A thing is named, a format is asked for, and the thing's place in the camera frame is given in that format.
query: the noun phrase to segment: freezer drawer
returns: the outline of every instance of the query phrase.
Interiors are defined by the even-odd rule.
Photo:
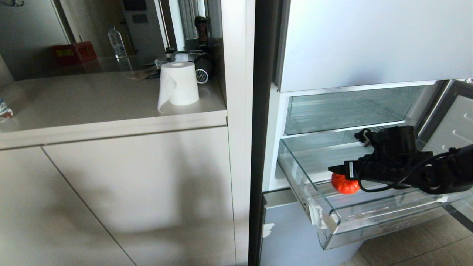
[[[351,158],[356,160],[372,150],[351,142],[348,132],[326,134],[333,136],[326,135],[323,139],[331,137],[333,141],[317,141],[321,134],[307,136],[312,140],[305,140],[304,143],[298,143],[302,137],[283,139],[278,154],[278,163],[310,221],[316,225],[324,249],[340,247],[439,217],[445,214],[442,206],[473,194],[470,190],[430,195],[409,188],[378,193],[358,191],[353,195],[342,195],[332,187],[329,180],[316,180],[331,177],[331,173],[326,170],[328,166],[341,164]],[[364,185],[369,188],[384,186],[369,182]]]

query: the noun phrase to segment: tile floor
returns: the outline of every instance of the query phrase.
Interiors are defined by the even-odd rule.
[[[450,214],[367,240],[340,266],[473,266],[473,233]]]

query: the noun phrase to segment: orange object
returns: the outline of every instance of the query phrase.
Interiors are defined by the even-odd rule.
[[[72,65],[97,58],[91,42],[53,46],[59,65]]]
[[[354,194],[359,190],[358,180],[348,180],[336,173],[332,173],[332,186],[342,194]]]

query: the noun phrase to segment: white countertop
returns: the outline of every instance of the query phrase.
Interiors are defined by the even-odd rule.
[[[0,96],[13,110],[13,118],[0,124],[0,149],[36,144],[32,140],[8,142],[18,138],[209,118],[218,119],[217,124],[221,124],[227,116],[216,80],[199,85],[198,102],[187,106],[166,102],[158,112],[159,79],[131,80],[127,75],[128,72],[110,72],[61,76],[3,86]],[[173,130],[169,125],[164,128]],[[58,141],[69,141],[69,138]]]

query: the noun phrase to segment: paper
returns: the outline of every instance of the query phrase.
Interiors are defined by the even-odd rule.
[[[198,100],[194,63],[173,62],[161,65],[158,111],[167,101],[173,105],[189,105]]]

